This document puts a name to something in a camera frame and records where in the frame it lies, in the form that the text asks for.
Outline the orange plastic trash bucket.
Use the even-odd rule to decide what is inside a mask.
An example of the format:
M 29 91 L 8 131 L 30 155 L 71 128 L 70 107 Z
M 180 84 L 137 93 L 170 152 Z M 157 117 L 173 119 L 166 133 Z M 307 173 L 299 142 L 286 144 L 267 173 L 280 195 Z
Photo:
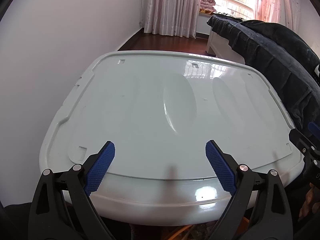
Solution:
M 207 239 L 216 221 L 184 226 L 147 226 L 130 224 L 131 239 Z

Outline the white plastic storage box lid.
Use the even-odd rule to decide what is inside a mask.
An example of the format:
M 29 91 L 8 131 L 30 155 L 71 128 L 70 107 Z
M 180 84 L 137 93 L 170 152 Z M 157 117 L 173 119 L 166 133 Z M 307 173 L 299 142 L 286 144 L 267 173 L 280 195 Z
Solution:
M 213 140 L 253 171 L 276 170 L 284 185 L 301 173 L 289 141 L 294 123 L 266 77 L 252 67 L 168 51 L 119 51 L 96 59 L 54 116 L 40 169 L 66 171 L 116 152 L 91 201 L 99 215 L 177 226 L 219 219 L 230 194 L 205 153 Z

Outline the folded pink quilts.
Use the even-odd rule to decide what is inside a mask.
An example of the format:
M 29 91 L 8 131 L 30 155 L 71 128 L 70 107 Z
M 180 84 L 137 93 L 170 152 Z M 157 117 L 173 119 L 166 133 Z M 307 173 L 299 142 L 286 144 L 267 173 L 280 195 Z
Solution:
M 212 14 L 216 12 L 216 9 L 214 8 L 215 5 L 215 0 L 200 0 L 200 12 Z

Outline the pink patterned curtain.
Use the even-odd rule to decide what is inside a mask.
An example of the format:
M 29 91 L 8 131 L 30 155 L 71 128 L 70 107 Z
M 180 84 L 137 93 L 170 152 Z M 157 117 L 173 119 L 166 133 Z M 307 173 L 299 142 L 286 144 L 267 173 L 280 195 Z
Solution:
M 145 33 L 196 37 L 200 0 L 143 0 L 142 6 Z

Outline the white bed frame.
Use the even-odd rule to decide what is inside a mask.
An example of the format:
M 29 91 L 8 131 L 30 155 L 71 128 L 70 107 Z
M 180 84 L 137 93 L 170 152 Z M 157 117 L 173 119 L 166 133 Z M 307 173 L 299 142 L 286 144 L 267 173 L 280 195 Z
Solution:
M 244 58 L 231 48 L 229 41 L 212 30 L 209 34 L 206 52 L 220 59 L 245 64 Z

